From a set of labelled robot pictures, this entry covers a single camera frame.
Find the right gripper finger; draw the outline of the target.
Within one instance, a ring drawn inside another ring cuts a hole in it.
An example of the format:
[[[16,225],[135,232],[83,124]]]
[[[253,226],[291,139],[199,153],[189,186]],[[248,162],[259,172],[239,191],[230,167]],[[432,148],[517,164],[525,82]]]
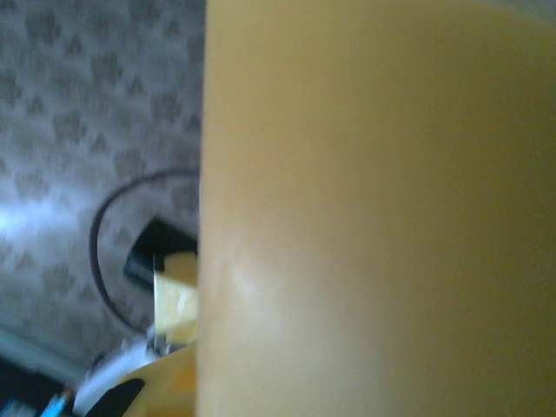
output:
[[[123,376],[86,413],[88,416],[194,416],[195,345],[188,345]]]

